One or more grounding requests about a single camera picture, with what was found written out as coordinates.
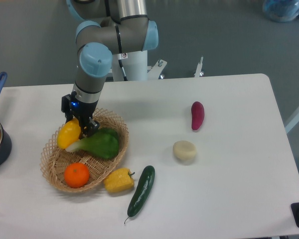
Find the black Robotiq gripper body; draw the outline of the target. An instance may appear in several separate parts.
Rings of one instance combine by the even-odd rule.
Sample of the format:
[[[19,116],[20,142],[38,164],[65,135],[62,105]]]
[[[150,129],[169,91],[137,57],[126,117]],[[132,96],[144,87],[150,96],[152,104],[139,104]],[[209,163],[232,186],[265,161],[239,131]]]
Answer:
[[[93,103],[85,103],[72,96],[71,109],[73,116],[80,122],[87,122],[93,119],[93,113],[96,109],[98,101]]]

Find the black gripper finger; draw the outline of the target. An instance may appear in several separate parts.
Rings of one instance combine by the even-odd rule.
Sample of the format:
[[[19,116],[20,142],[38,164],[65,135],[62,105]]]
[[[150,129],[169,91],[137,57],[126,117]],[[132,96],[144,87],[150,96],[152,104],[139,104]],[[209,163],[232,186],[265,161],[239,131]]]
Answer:
[[[88,119],[87,122],[80,122],[79,126],[81,128],[79,139],[83,139],[85,137],[91,137],[94,135],[99,129],[100,124],[94,119]]]
[[[61,111],[65,114],[66,123],[68,123],[69,121],[71,121],[73,119],[71,103],[72,103],[72,95],[71,94],[67,94],[62,97]]]

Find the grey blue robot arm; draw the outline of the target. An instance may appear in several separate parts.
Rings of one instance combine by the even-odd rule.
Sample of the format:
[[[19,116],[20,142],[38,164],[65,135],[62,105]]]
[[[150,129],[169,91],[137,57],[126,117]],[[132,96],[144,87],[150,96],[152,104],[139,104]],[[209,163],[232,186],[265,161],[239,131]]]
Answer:
[[[158,28],[144,0],[68,0],[80,20],[76,29],[77,72],[73,90],[62,97],[67,121],[79,121],[82,136],[99,128],[93,112],[109,72],[115,81],[148,78],[148,51],[158,46]]]

